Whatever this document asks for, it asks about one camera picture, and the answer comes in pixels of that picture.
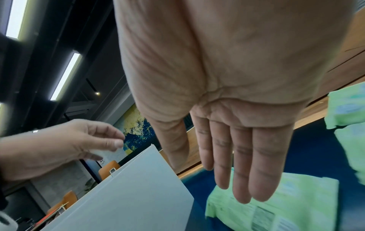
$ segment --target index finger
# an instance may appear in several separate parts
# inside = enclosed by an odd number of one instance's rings
[[[279,185],[294,124],[283,127],[254,128],[253,157],[249,192],[258,201],[267,201]]]
[[[125,135],[110,124],[100,121],[88,121],[87,127],[89,135],[125,140]]]

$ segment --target fluorescent light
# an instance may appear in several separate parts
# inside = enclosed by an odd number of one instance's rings
[[[54,90],[53,95],[51,97],[52,101],[55,101],[57,99],[58,94],[60,94],[63,85],[66,83],[66,80],[70,77],[70,73],[72,69],[74,68],[78,58],[80,57],[80,54],[74,53],[70,62],[68,63],[65,72],[63,73],[60,82],[58,83],[56,90]]]
[[[6,36],[18,39],[28,0],[13,0]]]

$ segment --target green package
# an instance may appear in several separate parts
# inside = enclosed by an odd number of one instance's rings
[[[206,203],[206,217],[217,217],[235,231],[333,231],[338,180],[283,173],[267,202],[239,203],[230,187],[214,188]]]
[[[365,122],[365,83],[328,94],[327,129]]]
[[[345,150],[349,165],[357,171],[359,183],[365,185],[365,123],[337,129],[335,135]]]

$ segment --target chair backrest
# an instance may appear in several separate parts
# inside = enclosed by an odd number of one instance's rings
[[[73,191],[69,191],[63,196],[63,199],[60,202],[58,202],[56,205],[54,205],[47,211],[47,214],[54,212],[56,209],[58,209],[59,207],[61,207],[63,204],[66,203],[67,204],[65,205],[65,209],[68,209],[71,205],[76,203],[76,201],[77,201],[76,194]]]
[[[99,175],[100,175],[102,180],[105,180],[105,178],[110,176],[110,170],[112,168],[115,168],[115,170],[117,170],[120,167],[121,166],[116,161],[111,161],[107,165],[105,165],[104,167],[99,169]]]

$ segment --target skin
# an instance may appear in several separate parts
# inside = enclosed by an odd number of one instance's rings
[[[5,181],[26,180],[78,160],[102,160],[90,150],[116,151],[124,134],[98,121],[70,122],[0,139],[1,176]]]
[[[294,123],[351,21],[349,0],[114,0],[129,87],[174,168],[189,153],[190,112],[216,183],[266,201]]]

